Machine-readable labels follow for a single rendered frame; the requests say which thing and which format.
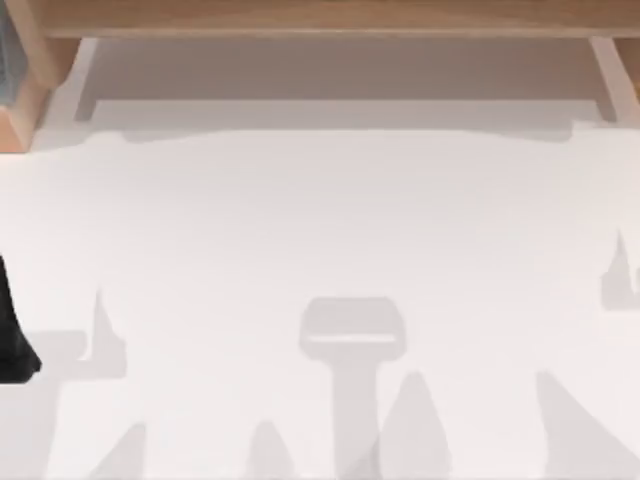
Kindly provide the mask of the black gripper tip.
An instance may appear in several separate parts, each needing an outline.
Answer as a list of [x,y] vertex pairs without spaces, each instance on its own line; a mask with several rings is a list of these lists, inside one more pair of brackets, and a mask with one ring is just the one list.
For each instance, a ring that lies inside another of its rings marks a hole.
[[42,368],[13,305],[7,270],[0,255],[0,384],[24,384]]

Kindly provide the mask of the wooden cupboard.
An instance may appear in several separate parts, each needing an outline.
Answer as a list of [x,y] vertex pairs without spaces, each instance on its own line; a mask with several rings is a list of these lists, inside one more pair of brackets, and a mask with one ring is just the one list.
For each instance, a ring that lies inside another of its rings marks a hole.
[[640,0],[0,0],[0,151],[94,57],[78,133],[640,129]]

